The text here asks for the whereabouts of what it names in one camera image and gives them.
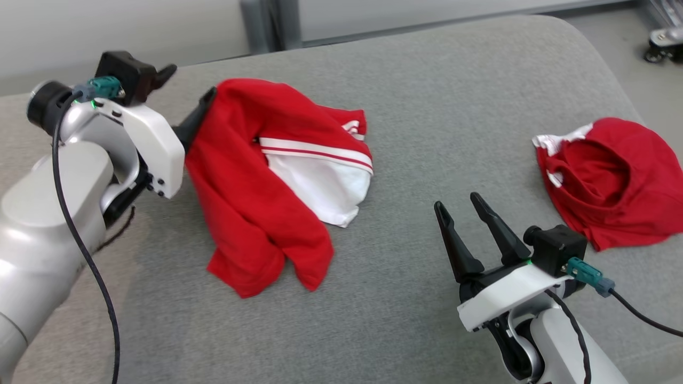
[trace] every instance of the white stripe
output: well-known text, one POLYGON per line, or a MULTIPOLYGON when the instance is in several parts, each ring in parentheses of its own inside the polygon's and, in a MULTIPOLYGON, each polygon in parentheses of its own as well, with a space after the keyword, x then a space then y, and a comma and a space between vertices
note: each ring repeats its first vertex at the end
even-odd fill
POLYGON ((360 121, 358 121, 358 120, 351 120, 351 121, 349 121, 348 123, 344 124, 344 125, 341 126, 341 127, 344 128, 344 130, 346 130, 346 131, 350 131, 351 129, 353 129, 353 128, 358 128, 358 127, 360 127, 360 126, 361 126, 361 122, 360 122, 360 121))
POLYGON ((267 137, 260 137, 259 142, 261 143, 261 146, 264 147, 283 148, 288 150, 308 150, 333 154, 335 156, 346 157, 347 159, 362 161, 363 163, 368 164, 370 167, 372 166, 372 160, 370 157, 368 157, 368 155, 354 150, 319 146, 318 144, 304 143, 303 141, 270 139, 267 137))
POLYGON ((562 187, 562 182, 564 181, 564 175, 563 174, 561 174, 559 172, 555 172, 554 174, 552 174, 548 171, 546 171, 546 173, 548 174, 548 180, 550 180, 550 182, 553 185, 555 185, 555 188, 561 188, 562 187))
POLYGON ((288 151, 278 151, 278 150, 262 150, 264 154, 279 154, 282 156, 299 156, 299 157, 309 157, 311 159, 320 159, 320 160, 327 160, 327 161, 332 161, 334 163, 339 163, 339 164, 344 164, 348 165, 349 167, 356 167, 360 168, 364 171, 367 171, 371 175, 374 175, 374 172, 372 171, 372 168, 363 165, 363 164, 358 164, 354 163, 353 161, 345 161, 341 159, 335 159, 333 157, 327 157, 325 155, 321 154, 312 154, 312 153, 301 153, 301 152, 288 152, 288 151))
POLYGON ((593 123, 575 129, 564 136, 538 135, 531 139, 531 142, 536 148, 545 148, 548 156, 555 156, 560 150, 562 141, 584 140, 591 129, 593 129, 593 123))

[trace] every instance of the floor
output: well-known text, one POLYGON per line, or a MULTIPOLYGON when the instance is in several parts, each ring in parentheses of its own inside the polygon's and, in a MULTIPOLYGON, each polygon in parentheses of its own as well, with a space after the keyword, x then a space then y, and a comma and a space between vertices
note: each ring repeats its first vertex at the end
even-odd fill
POLYGON ((647 126, 669 143, 683 164, 683 65, 642 59, 650 29, 641 8, 557 14, 598 49, 647 126))

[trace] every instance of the white wall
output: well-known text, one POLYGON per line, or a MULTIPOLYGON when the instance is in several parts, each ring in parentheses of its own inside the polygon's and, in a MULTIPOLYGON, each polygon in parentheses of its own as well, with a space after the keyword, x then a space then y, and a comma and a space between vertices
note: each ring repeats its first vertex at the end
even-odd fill
POLYGON ((239 0, 0 0, 0 94, 85 80, 112 50, 182 66, 249 47, 239 0))
POLYGON ((299 0, 299 8, 302 39, 312 41, 490 14, 549 12, 619 1, 299 0))

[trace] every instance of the cable connector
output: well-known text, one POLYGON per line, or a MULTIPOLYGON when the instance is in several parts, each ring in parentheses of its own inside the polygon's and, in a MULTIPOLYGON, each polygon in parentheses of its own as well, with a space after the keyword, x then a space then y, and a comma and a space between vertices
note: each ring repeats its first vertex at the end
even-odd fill
POLYGON ((609 297, 612 294, 610 289, 615 287, 614 281, 602 276, 597 268, 581 260, 580 258, 570 258, 567 262, 567 274, 574 279, 586 283, 595 288, 602 297, 609 297))
POLYGON ((121 82, 114 76, 96 77, 88 80, 85 84, 74 87, 74 93, 81 91, 83 95, 78 102, 88 102, 97 97, 114 99, 125 96, 121 89, 121 82))

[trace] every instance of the black cable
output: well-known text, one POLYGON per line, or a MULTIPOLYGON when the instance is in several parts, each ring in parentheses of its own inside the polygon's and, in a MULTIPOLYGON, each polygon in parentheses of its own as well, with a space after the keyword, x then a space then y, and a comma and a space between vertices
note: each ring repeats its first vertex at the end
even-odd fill
POLYGON ((64 220, 66 220, 66 226, 69 227, 71 235, 74 237, 74 240, 76 241, 76 244, 79 246, 79 249, 81 250, 83 257, 85 258, 85 261, 90 267, 92 274, 95 276, 97 285, 100 286, 102 296, 104 296, 104 302, 107 304, 109 320, 111 320, 111 328, 114 333, 114 371, 111 377, 111 382, 112 384, 116 384, 119 379, 121 340, 119 336, 119 325, 116 321, 116 313, 114 312, 114 305, 111 302, 111 297, 109 296, 109 292, 107 291, 107 286, 104 284, 104 280, 102 280, 102 275, 100 275, 100 271, 98 271, 95 262, 92 260, 92 256, 90 256, 90 252, 88 252, 87 247, 83 243, 83 239, 81 239, 81 235, 79 235, 79 231, 76 229, 74 221, 71 219, 69 208, 66 206, 64 190, 61 187, 61 177, 59 175, 59 132, 61 130, 61 121, 64 119, 64 116, 66 115, 66 112, 69 110, 69 107, 71 107, 71 104, 82 95, 82 92, 77 91, 68 99, 66 99, 66 101, 64 102, 64 106, 61 110, 61 113, 59 114, 59 117, 57 119, 57 125, 52 136, 52 175, 55 179, 55 191, 57 192, 57 199, 59 200, 59 207, 61 208, 61 213, 64 215, 64 220))
POLYGON ((127 218, 124 226, 122 226, 121 229, 119 230, 119 232, 116 232, 116 234, 114 234, 114 236, 110 237, 107 241, 103 242, 102 245, 97 247, 97 250, 95 251, 95 253, 97 253, 97 252, 103 250, 104 248, 108 247, 111 243, 115 242, 119 237, 121 237, 121 235, 124 234, 124 232, 128 229, 128 227, 130 227, 130 223, 133 222, 134 217, 135 217, 135 206, 131 206, 130 207, 130 214, 128 215, 128 218, 127 218))
POLYGON ((579 346, 581 348, 581 352, 583 352, 583 369, 586 371, 586 377, 583 379, 583 384, 590 384, 592 377, 591 377, 591 362, 590 359, 588 358, 588 347, 586 346, 586 339, 583 338, 583 333, 581 332, 581 328, 579 327, 579 323, 576 321, 576 318, 572 314, 572 312, 569 310, 569 307, 560 299, 553 291, 551 290, 546 290, 546 294, 555 300, 555 302, 559 305, 560 308, 562 308, 562 312, 569 318, 570 323, 572 323, 572 328, 574 328, 574 332, 576 332, 576 336, 579 338, 579 346))
POLYGON ((669 328, 666 325, 662 325, 644 314, 636 311, 636 309, 629 304, 628 301, 626 301, 625 298, 623 298, 620 294, 617 293, 613 288, 609 288, 609 292, 614 296, 621 304, 624 304, 624 307, 626 307, 627 310, 631 311, 632 314, 634 314, 637 318, 641 319, 642 321, 646 322, 647 324, 659 329, 660 331, 664 331, 666 333, 670 333, 671 335, 678 336, 679 338, 683 338, 683 331, 678 331, 677 329, 669 328))

